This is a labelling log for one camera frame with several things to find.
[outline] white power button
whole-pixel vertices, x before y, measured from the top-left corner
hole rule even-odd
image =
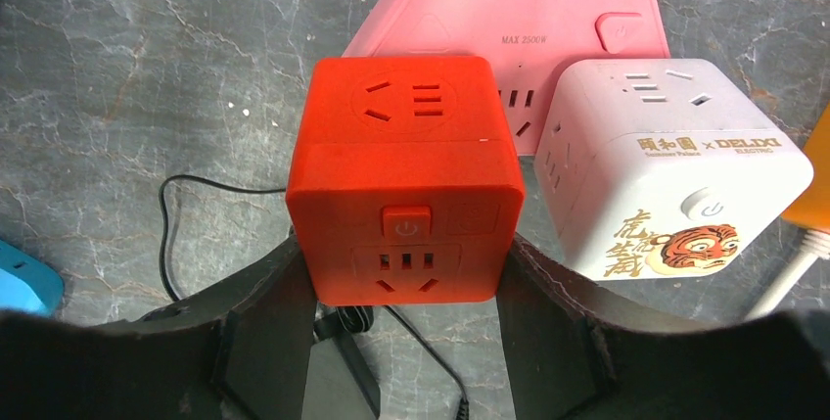
[[[683,201],[680,206],[683,214],[693,221],[700,221],[711,219],[723,213],[723,200],[717,193],[710,189],[704,188],[693,193],[689,198]]]

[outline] power strip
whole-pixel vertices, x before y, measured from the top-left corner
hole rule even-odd
[[[534,160],[565,265],[594,280],[725,268],[812,166],[703,60],[589,60],[562,74]]]
[[[379,0],[344,56],[478,55],[519,155],[533,155],[562,71],[589,58],[665,58],[657,0]]]
[[[525,198],[496,90],[480,57],[317,64],[286,206],[322,303],[495,295]]]

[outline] white cable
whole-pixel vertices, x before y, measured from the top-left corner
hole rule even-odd
[[[747,320],[765,316],[775,310],[801,277],[807,273],[807,270],[820,258],[830,259],[830,234],[809,230],[798,254],[790,260],[790,263],[784,267],[766,293],[750,310]]]

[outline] red power button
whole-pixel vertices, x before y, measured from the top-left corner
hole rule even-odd
[[[430,207],[384,208],[384,237],[394,241],[414,241],[430,236]]]

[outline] gray marble surface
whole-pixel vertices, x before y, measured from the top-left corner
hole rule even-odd
[[[0,239],[57,268],[59,316],[135,318],[167,299],[157,187],[191,172],[285,183],[314,64],[340,55],[376,0],[3,0]],[[799,144],[830,100],[830,0],[660,0],[674,56],[716,63]],[[530,163],[520,232],[559,257]],[[286,235],[280,197],[184,186],[174,275],[197,291]],[[775,222],[712,278],[606,286],[679,315],[730,322],[794,252]],[[814,267],[786,306],[830,303]],[[474,418],[514,418],[494,302],[404,312],[462,373]],[[444,419],[452,383],[386,314],[360,340],[384,418]]]

